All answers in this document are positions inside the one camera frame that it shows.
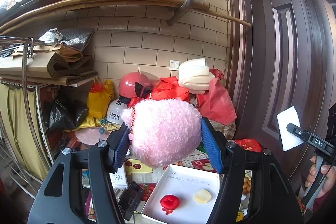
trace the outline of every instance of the wooden door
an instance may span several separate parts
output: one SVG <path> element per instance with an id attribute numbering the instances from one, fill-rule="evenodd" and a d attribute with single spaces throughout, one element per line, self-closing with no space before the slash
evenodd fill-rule
<path id="1" fill-rule="evenodd" d="M 290 177 L 307 146 L 283 152 L 276 115 L 294 106 L 301 127 L 320 135 L 315 129 L 323 128 L 329 106 L 323 106 L 327 59 L 315 0 L 232 0 L 231 6 L 234 16 L 252 23 L 231 28 L 228 90 L 238 116 L 236 137 L 269 148 Z"/>

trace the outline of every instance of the white tray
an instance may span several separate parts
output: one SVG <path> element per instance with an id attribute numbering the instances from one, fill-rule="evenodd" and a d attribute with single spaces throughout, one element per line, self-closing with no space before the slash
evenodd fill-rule
<path id="1" fill-rule="evenodd" d="M 219 174 L 169 165 L 142 210 L 142 215 L 163 224 L 206 224 L 215 204 L 220 182 Z M 194 200 L 197 191 L 205 189 L 211 193 L 211 200 L 199 204 Z M 171 214 L 162 211 L 160 200 L 172 194 L 180 199 L 180 206 Z"/>

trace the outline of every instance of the tiled wall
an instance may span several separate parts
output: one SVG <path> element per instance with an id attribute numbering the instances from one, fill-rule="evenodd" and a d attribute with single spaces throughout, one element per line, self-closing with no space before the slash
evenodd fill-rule
<path id="1" fill-rule="evenodd" d="M 200 0 L 211 9 L 228 13 L 227 0 Z M 230 52 L 230 22 L 197 12 L 188 12 L 172 27 L 166 20 L 172 8 L 150 5 L 118 5 L 69 11 L 35 21 L 25 30 L 14 33 L 37 37 L 49 28 L 92 27 L 96 31 L 85 54 L 94 57 L 99 79 L 111 79 L 115 95 L 121 77 L 131 71 L 146 71 L 157 77 L 178 76 L 169 70 L 170 60 L 205 57 L 210 68 L 227 74 Z M 72 99 L 85 101 L 90 83 L 67 88 Z"/>

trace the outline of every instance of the human hand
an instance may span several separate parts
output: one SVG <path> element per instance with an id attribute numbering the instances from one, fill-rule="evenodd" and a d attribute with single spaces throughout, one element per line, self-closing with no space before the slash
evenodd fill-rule
<path id="1" fill-rule="evenodd" d="M 311 161 L 315 162 L 316 161 L 316 156 L 312 157 Z M 329 170 L 329 167 L 330 167 L 330 165 L 323 165 L 321 167 L 321 173 L 323 175 L 325 175 L 327 173 L 327 171 Z M 315 168 L 315 164 L 313 164 L 310 167 L 309 174 L 308 174 L 307 180 L 305 182 L 306 187 L 309 187 L 314 182 L 315 173 L 316 173 L 316 168 Z M 329 192 L 331 190 L 331 188 L 333 188 L 335 180 L 336 180 L 336 170 L 335 170 L 335 168 L 332 167 L 325 177 L 326 177 L 325 183 L 323 184 L 323 187 L 319 191 L 319 193 L 317 194 L 316 198 L 320 198 L 320 197 L 324 196 L 327 192 Z"/>

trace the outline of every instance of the screw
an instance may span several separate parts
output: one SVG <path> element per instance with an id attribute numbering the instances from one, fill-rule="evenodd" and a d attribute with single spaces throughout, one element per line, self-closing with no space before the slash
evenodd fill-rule
<path id="1" fill-rule="evenodd" d="M 107 142 L 106 141 L 100 141 L 99 143 L 98 143 L 98 147 L 104 147 L 104 146 L 106 146 L 107 145 Z"/>
<path id="2" fill-rule="evenodd" d="M 227 146 L 230 148 L 235 148 L 237 144 L 235 142 L 227 142 Z"/>
<path id="3" fill-rule="evenodd" d="M 68 155 L 70 152 L 71 152 L 71 148 L 69 148 L 69 147 L 64 148 L 63 151 L 62 151 L 63 155 Z"/>
<path id="4" fill-rule="evenodd" d="M 263 152 L 266 156 L 270 156 L 272 154 L 272 151 L 269 150 L 268 148 L 265 148 Z"/>

